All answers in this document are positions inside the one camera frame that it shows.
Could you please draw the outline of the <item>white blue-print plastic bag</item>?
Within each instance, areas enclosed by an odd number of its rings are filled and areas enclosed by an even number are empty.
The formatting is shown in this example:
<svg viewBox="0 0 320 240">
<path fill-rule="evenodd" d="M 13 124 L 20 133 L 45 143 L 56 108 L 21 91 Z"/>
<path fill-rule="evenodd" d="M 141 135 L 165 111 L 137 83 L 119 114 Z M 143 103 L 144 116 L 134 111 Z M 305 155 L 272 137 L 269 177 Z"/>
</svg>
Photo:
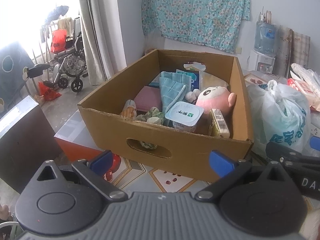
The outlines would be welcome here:
<svg viewBox="0 0 320 240">
<path fill-rule="evenodd" d="M 310 137 L 310 106 L 305 95 L 270 80 L 247 86 L 254 132 L 253 152 L 267 158 L 266 145 L 275 142 L 302 152 Z"/>
</svg>

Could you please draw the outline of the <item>white yogurt cup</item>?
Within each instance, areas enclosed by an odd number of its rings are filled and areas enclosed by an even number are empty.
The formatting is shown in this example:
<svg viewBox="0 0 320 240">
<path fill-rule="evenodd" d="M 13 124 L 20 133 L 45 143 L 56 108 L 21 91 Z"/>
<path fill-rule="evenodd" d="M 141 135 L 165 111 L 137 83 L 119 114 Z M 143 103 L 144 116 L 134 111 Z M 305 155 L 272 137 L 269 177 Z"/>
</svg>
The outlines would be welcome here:
<svg viewBox="0 0 320 240">
<path fill-rule="evenodd" d="M 179 101 L 168 110 L 165 118 L 172 122 L 173 128 L 193 133 L 203 113 L 202 107 Z"/>
</svg>

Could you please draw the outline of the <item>pink plush doll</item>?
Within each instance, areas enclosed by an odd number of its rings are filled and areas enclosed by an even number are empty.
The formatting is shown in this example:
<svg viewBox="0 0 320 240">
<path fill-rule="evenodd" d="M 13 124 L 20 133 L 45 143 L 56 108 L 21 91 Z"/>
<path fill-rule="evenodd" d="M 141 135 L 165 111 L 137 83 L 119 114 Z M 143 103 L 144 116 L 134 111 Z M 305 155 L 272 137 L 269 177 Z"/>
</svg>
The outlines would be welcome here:
<svg viewBox="0 0 320 240">
<path fill-rule="evenodd" d="M 219 109 L 224 117 L 231 113 L 236 103 L 236 94 L 230 92 L 226 87 L 215 86 L 203 91 L 194 89 L 188 92 L 184 99 L 188 103 L 202 107 L 204 109 L 202 116 L 207 119 L 212 109 Z"/>
</svg>

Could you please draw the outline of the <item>pink sponge cloth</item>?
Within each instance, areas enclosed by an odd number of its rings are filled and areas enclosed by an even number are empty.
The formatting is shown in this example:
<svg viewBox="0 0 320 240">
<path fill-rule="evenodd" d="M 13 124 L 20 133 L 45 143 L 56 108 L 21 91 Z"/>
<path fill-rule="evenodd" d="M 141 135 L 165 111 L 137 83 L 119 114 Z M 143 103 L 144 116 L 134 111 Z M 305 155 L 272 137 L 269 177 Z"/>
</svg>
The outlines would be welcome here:
<svg viewBox="0 0 320 240">
<path fill-rule="evenodd" d="M 147 112 L 152 107 L 162 109 L 161 94 L 159 88 L 144 86 L 134 98 L 136 109 L 138 111 Z"/>
</svg>

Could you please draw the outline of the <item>light blue towel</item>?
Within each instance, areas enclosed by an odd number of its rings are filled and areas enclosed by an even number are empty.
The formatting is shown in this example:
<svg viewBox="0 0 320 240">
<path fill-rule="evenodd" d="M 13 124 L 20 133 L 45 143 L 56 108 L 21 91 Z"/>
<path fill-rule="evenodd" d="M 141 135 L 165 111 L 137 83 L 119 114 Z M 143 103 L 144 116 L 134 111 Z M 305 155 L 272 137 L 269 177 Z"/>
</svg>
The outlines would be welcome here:
<svg viewBox="0 0 320 240">
<path fill-rule="evenodd" d="M 183 101 L 185 95 L 191 91 L 186 85 L 164 77 L 159 80 L 159 88 L 164 113 L 167 113 L 176 102 Z"/>
</svg>

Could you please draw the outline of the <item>blue white wipes pack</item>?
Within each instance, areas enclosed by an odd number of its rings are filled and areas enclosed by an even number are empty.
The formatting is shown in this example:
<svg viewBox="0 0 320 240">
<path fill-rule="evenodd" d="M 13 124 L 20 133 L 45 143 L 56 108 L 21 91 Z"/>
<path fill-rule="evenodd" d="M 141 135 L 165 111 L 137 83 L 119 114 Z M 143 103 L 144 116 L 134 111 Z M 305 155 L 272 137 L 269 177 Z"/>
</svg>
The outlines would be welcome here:
<svg viewBox="0 0 320 240">
<path fill-rule="evenodd" d="M 200 88 L 198 71 L 190 72 L 176 69 L 176 72 L 161 72 L 149 83 L 149 86 L 159 88 L 159 80 L 161 77 L 182 83 L 190 90 Z"/>
</svg>

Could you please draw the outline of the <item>pink wet wipes pack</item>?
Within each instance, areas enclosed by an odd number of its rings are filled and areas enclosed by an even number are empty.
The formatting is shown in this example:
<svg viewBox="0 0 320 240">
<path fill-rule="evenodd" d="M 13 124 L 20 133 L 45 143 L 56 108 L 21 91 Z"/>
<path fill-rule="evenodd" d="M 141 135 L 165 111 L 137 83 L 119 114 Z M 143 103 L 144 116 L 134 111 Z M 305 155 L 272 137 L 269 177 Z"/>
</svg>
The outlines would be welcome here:
<svg viewBox="0 0 320 240">
<path fill-rule="evenodd" d="M 287 80 L 287 85 L 304 94 L 309 102 L 310 107 L 314 111 L 319 112 L 319 97 L 311 90 L 310 86 L 305 81 L 289 78 Z"/>
</svg>

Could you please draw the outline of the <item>white folded quilt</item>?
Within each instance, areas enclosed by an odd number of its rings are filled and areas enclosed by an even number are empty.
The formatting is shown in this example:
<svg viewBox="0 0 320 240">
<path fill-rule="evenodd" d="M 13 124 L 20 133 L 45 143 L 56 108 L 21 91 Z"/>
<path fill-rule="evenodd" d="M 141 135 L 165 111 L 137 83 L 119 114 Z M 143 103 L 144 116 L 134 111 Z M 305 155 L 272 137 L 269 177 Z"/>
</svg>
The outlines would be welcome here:
<svg viewBox="0 0 320 240">
<path fill-rule="evenodd" d="M 305 69 L 297 63 L 291 64 L 292 71 L 310 85 L 313 90 L 319 90 L 319 75 L 311 69 Z"/>
</svg>

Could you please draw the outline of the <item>rolled patterned mats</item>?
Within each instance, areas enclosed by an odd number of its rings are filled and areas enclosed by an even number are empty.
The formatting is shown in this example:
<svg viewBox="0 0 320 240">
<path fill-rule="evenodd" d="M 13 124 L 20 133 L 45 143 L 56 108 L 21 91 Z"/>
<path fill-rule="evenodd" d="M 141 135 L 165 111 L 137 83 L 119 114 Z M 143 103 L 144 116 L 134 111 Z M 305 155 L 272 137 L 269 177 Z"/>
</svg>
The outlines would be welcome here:
<svg viewBox="0 0 320 240">
<path fill-rule="evenodd" d="M 309 62 L 311 37 L 280 25 L 276 32 L 276 58 L 273 74 L 288 77 L 292 63 L 306 68 Z"/>
</svg>

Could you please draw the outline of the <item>white water dispenser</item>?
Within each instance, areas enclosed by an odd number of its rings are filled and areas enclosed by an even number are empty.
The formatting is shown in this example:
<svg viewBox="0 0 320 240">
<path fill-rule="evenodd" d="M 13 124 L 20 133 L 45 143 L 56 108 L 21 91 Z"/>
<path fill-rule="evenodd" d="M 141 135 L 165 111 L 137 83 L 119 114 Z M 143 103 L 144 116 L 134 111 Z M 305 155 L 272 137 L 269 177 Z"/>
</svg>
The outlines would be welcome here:
<svg viewBox="0 0 320 240">
<path fill-rule="evenodd" d="M 248 70 L 271 74 L 273 72 L 275 59 L 275 57 L 270 57 L 255 50 L 251 50 L 248 61 Z"/>
</svg>

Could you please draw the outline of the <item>wheelchair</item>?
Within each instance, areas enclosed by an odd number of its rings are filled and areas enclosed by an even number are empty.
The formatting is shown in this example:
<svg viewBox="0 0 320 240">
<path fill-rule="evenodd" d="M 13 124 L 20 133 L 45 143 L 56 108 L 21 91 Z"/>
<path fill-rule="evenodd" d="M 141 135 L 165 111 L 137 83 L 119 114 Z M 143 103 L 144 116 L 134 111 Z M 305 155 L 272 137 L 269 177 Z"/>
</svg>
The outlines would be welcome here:
<svg viewBox="0 0 320 240">
<path fill-rule="evenodd" d="M 79 17 L 73 20 L 72 39 L 66 41 L 66 46 L 67 48 L 63 51 L 55 53 L 49 62 L 38 63 L 33 68 L 27 68 L 27 78 L 39 77 L 44 71 L 56 68 L 54 78 L 43 81 L 46 87 L 51 89 L 70 87 L 75 93 L 82 91 L 84 86 L 82 78 L 87 77 L 88 72 Z"/>
</svg>

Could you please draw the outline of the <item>grey curtain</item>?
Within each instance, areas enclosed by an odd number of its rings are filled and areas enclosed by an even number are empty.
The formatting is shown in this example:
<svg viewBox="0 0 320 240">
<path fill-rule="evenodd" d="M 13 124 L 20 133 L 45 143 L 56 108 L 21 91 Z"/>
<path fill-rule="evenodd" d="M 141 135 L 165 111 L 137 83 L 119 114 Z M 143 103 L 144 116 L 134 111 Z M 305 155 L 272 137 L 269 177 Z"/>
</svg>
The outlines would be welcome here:
<svg viewBox="0 0 320 240">
<path fill-rule="evenodd" d="M 79 0 L 89 82 L 98 86 L 127 66 L 118 0 Z"/>
</svg>

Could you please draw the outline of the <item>blue water bottle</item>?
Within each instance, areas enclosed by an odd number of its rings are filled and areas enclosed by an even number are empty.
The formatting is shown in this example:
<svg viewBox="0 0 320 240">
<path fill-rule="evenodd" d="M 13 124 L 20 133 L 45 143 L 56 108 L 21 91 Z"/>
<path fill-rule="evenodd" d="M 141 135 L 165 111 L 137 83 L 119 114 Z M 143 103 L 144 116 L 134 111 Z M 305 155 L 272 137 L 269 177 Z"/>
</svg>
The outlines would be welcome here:
<svg viewBox="0 0 320 240">
<path fill-rule="evenodd" d="M 255 29 L 254 50 L 274 57 L 274 43 L 276 38 L 276 26 L 258 21 Z"/>
</svg>

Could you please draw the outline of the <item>teal floral wall cloth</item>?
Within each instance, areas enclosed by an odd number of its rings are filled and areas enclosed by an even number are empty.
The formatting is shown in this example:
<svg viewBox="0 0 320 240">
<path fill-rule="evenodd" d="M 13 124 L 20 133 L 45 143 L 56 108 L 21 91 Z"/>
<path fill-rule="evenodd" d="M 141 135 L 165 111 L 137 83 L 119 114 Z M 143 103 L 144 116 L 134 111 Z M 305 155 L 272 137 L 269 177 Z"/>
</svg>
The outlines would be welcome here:
<svg viewBox="0 0 320 240">
<path fill-rule="evenodd" d="M 250 19 L 250 0 L 142 0 L 144 35 L 233 53 L 242 21 Z"/>
</svg>

